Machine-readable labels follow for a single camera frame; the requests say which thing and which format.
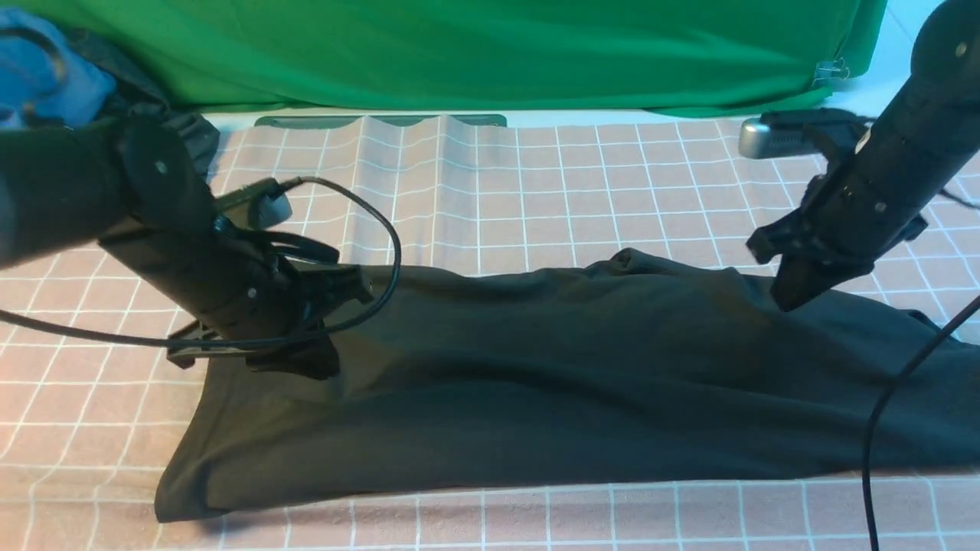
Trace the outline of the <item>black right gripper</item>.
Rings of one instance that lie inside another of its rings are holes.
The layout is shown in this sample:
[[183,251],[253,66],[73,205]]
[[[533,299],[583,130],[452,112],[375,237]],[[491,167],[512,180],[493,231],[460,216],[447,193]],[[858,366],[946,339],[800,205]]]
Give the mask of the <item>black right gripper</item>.
[[759,264],[780,256],[770,294],[793,311],[873,264],[900,242],[916,240],[929,201],[920,150],[899,132],[874,126],[805,126],[802,140],[827,161],[798,208],[750,234]]

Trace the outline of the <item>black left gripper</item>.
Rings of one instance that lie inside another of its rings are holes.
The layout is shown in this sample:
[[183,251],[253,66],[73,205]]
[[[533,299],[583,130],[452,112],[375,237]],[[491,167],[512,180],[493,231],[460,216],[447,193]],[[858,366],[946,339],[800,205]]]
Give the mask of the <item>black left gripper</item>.
[[193,318],[167,358],[240,360],[256,373],[329,380],[340,374],[326,318],[372,300],[357,266],[293,264],[272,245],[230,234],[186,236],[127,223],[99,246]]

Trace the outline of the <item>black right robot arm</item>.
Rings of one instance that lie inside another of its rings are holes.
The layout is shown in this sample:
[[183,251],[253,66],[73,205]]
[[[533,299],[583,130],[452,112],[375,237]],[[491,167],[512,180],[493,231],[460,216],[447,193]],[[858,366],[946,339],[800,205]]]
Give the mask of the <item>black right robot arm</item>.
[[750,234],[759,264],[780,258],[771,296],[798,309],[927,228],[928,203],[978,153],[979,5],[945,1],[913,46],[910,76],[876,118],[846,109],[771,111],[742,126],[749,159],[819,154],[827,167],[796,209]]

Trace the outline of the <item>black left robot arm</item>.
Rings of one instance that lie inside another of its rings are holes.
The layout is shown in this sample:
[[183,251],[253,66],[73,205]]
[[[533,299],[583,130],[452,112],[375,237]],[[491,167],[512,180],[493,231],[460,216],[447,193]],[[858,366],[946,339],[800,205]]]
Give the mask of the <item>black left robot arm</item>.
[[336,249],[277,233],[298,177],[216,197],[174,130],[137,116],[83,129],[2,133],[2,268],[95,242],[168,297],[192,323],[165,339],[57,327],[4,311],[22,328],[85,341],[160,347],[188,369],[200,358],[328,380],[330,336],[381,310],[360,266]]

